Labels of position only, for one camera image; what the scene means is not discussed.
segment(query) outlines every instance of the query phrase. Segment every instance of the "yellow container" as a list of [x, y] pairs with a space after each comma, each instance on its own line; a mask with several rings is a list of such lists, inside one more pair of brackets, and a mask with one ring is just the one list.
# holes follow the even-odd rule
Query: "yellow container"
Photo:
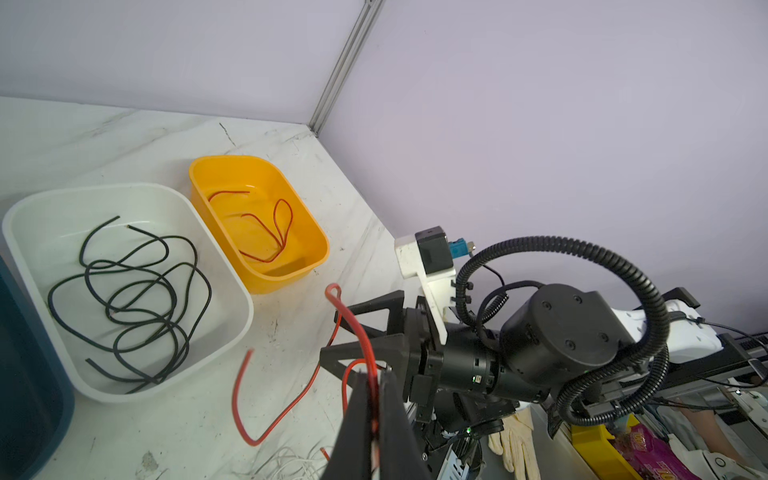
[[[190, 166], [190, 180], [192, 204], [249, 292], [274, 292], [328, 259], [328, 237], [270, 162], [243, 155], [202, 157]], [[286, 229], [285, 247], [274, 260], [247, 256], [275, 256]]]
[[[633, 427], [638, 423], [634, 415], [630, 415], [627, 426]], [[571, 427], [571, 443], [600, 480], [643, 480], [608, 441], [613, 439], [605, 425]]]

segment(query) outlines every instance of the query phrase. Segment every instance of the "snack package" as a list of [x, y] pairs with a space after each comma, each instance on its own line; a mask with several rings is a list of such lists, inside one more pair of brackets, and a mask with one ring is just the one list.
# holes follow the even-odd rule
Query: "snack package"
[[643, 424], [611, 442], [645, 480], [700, 480], [672, 453], [670, 446]]

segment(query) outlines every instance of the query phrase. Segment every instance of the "lavender wall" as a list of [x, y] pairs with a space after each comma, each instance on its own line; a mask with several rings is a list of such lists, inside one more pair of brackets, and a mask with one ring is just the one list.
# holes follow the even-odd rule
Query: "lavender wall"
[[0, 95], [310, 120], [362, 0], [3, 0]]
[[[396, 236], [590, 240], [768, 329], [764, 0], [388, 0], [320, 139]], [[499, 267], [637, 305], [583, 260]]]

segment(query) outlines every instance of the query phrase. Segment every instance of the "white plastic basin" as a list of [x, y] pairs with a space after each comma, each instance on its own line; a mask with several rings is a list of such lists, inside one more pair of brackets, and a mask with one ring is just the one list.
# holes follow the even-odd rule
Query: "white plastic basin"
[[[48, 310], [48, 291], [59, 280], [83, 272], [78, 254], [83, 240], [97, 225], [120, 215], [108, 227], [94, 235], [85, 255], [89, 260], [119, 260], [147, 237], [129, 230], [131, 224], [158, 236], [181, 235], [197, 248], [198, 268], [210, 281], [213, 296], [190, 342], [186, 361], [164, 382], [150, 384], [140, 392], [125, 395], [135, 384], [111, 380], [85, 360], [93, 359], [117, 376], [136, 378], [110, 352], [99, 350], [61, 327]], [[74, 387], [100, 402], [130, 402], [146, 399], [182, 381], [201, 366], [232, 347], [249, 329], [253, 318], [253, 302], [240, 278], [211, 236], [190, 201], [175, 190], [156, 184], [121, 184], [53, 190], [21, 200], [5, 215], [2, 231], [22, 281], [51, 338], [56, 353]], [[169, 240], [170, 256], [151, 267], [165, 271], [181, 261], [193, 258], [185, 243]], [[138, 265], [162, 257], [164, 248], [155, 243], [132, 257], [130, 265]], [[183, 296], [189, 269], [169, 276], [179, 296]], [[122, 275], [94, 277], [94, 288], [109, 294], [132, 280]], [[189, 311], [181, 326], [190, 331], [208, 295], [204, 281], [195, 275], [190, 290]], [[164, 311], [168, 295], [151, 292], [143, 305]], [[59, 288], [55, 294], [56, 310], [70, 326], [86, 336], [111, 346], [122, 328], [107, 320], [104, 307], [86, 289], [82, 279]], [[173, 352], [170, 335], [151, 343], [124, 358], [149, 375], [168, 362]]]

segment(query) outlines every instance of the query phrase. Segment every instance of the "blue connector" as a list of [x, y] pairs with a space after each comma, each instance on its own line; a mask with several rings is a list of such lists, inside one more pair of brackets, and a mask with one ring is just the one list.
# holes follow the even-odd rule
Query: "blue connector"
[[451, 258], [459, 258], [475, 249], [475, 245], [472, 242], [467, 243], [463, 238], [459, 238], [455, 242], [448, 242], [448, 247], [451, 249]]

